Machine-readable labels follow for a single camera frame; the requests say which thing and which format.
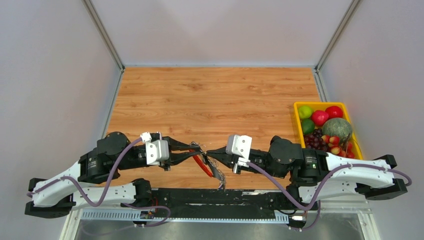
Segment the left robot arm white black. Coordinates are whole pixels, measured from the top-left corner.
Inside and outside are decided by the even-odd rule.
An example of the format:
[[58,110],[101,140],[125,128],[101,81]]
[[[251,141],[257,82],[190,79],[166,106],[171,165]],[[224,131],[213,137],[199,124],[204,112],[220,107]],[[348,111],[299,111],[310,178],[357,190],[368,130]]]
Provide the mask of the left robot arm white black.
[[112,186],[112,180],[120,177],[121,170],[157,166],[168,171],[201,152],[201,147],[195,143],[186,144],[159,132],[144,132],[134,141],[122,132],[112,132],[63,172],[49,179],[32,178],[27,192],[30,201],[24,213],[55,219],[86,207],[156,206],[158,203],[149,181],[138,178]]

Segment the red handled metal key organizer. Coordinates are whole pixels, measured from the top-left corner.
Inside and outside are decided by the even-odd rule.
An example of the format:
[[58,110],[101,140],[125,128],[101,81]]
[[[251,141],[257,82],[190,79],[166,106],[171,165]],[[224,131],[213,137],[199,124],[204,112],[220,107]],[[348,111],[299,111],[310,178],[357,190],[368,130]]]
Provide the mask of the red handled metal key organizer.
[[191,146],[199,148],[201,154],[193,156],[194,161],[197,165],[210,177],[216,178],[219,180],[220,185],[218,187],[219,190],[226,189],[226,176],[225,174],[218,168],[218,162],[215,159],[210,159],[204,151],[201,149],[201,146],[196,142],[192,141],[190,143]]

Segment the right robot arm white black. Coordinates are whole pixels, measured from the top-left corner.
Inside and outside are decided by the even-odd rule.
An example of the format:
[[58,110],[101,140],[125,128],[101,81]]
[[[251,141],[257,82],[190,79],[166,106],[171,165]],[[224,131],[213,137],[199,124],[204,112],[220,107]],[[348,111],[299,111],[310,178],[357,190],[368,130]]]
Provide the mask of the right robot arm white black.
[[410,177],[395,170],[392,155],[375,160],[338,156],[274,136],[268,151],[251,148],[252,138],[231,135],[224,147],[208,150],[206,156],[232,169],[263,174],[285,195],[292,209],[304,209],[317,201],[347,195],[363,195],[383,201],[407,193]]

